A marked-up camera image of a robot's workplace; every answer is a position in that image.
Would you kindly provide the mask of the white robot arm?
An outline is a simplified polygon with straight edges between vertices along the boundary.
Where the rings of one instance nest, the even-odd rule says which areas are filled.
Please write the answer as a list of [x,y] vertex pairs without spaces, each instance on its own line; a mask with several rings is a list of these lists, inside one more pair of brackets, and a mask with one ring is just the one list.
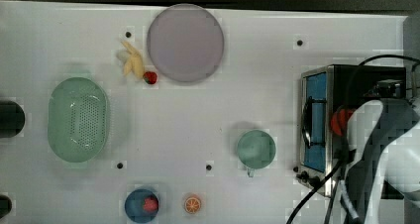
[[379,224],[386,183],[419,204],[419,100],[372,100],[351,116],[347,139],[353,159],[341,182],[343,224]]

